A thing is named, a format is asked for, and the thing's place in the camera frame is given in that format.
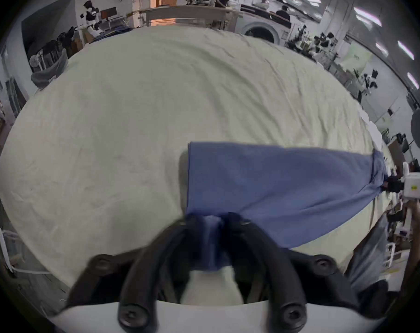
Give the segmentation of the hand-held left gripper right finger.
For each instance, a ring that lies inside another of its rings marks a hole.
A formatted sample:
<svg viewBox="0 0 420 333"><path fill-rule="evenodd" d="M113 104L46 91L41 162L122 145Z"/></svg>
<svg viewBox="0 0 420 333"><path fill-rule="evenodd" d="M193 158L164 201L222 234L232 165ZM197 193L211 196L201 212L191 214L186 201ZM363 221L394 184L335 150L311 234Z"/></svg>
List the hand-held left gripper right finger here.
<svg viewBox="0 0 420 333"><path fill-rule="evenodd" d="M359 311L359 301L335 260L281 248L237 213L224 218L224 251L244 304L268 301L267 330L302 330L307 304Z"/></svg>

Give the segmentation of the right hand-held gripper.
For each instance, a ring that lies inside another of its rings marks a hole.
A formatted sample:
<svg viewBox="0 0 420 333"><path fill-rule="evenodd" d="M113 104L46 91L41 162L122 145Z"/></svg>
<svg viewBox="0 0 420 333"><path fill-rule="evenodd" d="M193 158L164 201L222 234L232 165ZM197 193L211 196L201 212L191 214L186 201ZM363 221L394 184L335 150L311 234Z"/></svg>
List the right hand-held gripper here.
<svg viewBox="0 0 420 333"><path fill-rule="evenodd" d="M420 172L411 172L408 163L403 163L402 181L396 175L387 176L383 180L382 191L390 193L399 193L402 191L403 206L405 206L409 201L420 201ZM412 210L404 208L403 213L404 219L402 220L402 231L406 232L406 235L412 235Z"/></svg>

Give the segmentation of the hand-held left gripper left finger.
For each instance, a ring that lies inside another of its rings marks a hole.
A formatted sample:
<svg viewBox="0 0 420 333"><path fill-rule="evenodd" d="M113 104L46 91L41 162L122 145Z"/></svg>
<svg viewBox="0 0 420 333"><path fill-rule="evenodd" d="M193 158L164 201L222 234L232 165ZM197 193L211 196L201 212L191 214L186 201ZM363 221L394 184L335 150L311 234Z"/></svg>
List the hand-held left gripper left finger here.
<svg viewBox="0 0 420 333"><path fill-rule="evenodd" d="M118 303L123 330L157 330L156 301L180 303L194 269L199 220L179 219L146 247L90 259L66 308Z"/></svg>

